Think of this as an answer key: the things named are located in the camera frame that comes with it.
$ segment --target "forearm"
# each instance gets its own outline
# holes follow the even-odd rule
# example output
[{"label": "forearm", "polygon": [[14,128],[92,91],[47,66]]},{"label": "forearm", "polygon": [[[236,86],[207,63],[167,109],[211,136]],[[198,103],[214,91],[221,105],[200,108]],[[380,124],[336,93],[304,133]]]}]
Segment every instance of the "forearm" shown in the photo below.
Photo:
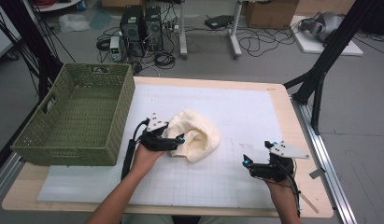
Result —
[{"label": "forearm", "polygon": [[134,173],[128,174],[95,209],[92,216],[85,223],[119,224],[124,209],[127,207],[128,202],[142,178],[143,176]]},{"label": "forearm", "polygon": [[266,181],[266,183],[268,188],[270,189],[271,199],[277,209],[279,218],[281,219],[281,223],[301,223],[300,218],[297,216],[296,201],[293,191],[291,188],[285,187],[290,185],[289,181],[285,180],[279,183],[285,186],[281,186],[269,181]]}]

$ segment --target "concrete floor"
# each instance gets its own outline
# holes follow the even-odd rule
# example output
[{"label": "concrete floor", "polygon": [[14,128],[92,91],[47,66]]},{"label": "concrete floor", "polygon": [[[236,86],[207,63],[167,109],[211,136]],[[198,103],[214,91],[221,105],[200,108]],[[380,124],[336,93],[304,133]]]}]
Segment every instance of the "concrete floor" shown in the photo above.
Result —
[{"label": "concrete floor", "polygon": [[[54,20],[61,13],[78,12],[72,8],[60,10],[48,14],[48,19]],[[81,14],[90,21],[95,12],[87,10]],[[58,37],[77,63],[97,63],[96,37],[119,22],[113,19],[101,30],[58,34]],[[188,33],[187,37],[190,52],[187,60],[180,59],[176,41],[176,65],[169,70],[159,69],[161,77],[285,83],[307,72],[319,58],[318,54],[301,52],[294,43],[280,45],[258,58],[243,50],[243,56],[234,60],[224,33]],[[364,41],[384,51],[384,42]],[[320,133],[357,222],[384,223],[384,54],[356,39],[354,42],[363,56],[339,57],[325,79]],[[71,63],[58,43],[57,46],[61,61]],[[157,77],[158,73],[148,68],[139,75]],[[297,87],[291,88],[289,94],[296,91]],[[36,102],[24,62],[0,60],[0,150]],[[89,215],[5,211],[1,208],[4,195],[0,197],[0,224],[80,223]],[[302,218],[302,221],[341,223],[337,213],[329,219]],[[248,223],[279,223],[279,219],[251,218]]]}]

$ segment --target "computer tower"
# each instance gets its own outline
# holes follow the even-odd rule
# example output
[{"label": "computer tower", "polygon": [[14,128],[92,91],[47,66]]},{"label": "computer tower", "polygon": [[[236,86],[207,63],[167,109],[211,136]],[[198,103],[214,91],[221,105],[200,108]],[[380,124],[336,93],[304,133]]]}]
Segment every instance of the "computer tower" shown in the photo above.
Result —
[{"label": "computer tower", "polygon": [[156,51],[162,51],[164,49],[161,13],[160,7],[147,7],[145,12],[149,48]]},{"label": "computer tower", "polygon": [[142,57],[148,47],[146,23],[142,6],[126,6],[120,28],[128,56]]}]

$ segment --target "basket handle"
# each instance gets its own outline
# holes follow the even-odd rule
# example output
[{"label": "basket handle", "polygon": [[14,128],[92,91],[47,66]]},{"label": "basket handle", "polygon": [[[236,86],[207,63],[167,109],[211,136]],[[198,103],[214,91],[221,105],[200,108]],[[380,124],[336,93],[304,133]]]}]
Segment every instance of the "basket handle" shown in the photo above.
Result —
[{"label": "basket handle", "polygon": [[50,151],[50,155],[55,158],[78,158],[78,151],[73,150],[53,150]]},{"label": "basket handle", "polygon": [[88,64],[87,68],[92,74],[110,74],[110,67],[108,64]]},{"label": "basket handle", "polygon": [[41,103],[40,109],[43,111],[43,113],[47,114],[52,109],[52,107],[57,102],[57,97],[55,96],[54,92],[50,92],[46,98]]}]

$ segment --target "crumpled fabric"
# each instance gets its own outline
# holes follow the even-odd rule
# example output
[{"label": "crumpled fabric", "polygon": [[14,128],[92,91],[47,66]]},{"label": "crumpled fabric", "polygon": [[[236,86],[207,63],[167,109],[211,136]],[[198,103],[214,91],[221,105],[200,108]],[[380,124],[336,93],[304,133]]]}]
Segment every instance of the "crumpled fabric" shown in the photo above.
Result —
[{"label": "crumpled fabric", "polygon": [[171,151],[171,155],[186,157],[189,162],[200,161],[220,144],[218,129],[203,115],[191,109],[182,111],[169,121],[168,138],[175,138],[182,133],[185,133],[185,143]]}]

